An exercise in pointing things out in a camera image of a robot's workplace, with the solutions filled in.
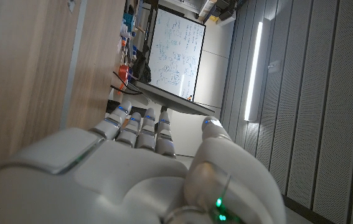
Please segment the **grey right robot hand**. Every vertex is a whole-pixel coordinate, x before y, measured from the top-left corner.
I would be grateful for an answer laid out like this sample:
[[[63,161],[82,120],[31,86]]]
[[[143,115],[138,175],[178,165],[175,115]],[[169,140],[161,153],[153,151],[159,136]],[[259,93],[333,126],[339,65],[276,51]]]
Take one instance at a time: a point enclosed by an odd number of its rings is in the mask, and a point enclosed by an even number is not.
[[[267,168],[220,121],[202,123],[190,167],[166,112],[124,101],[94,128],[69,128],[0,165],[0,223],[285,223]]]

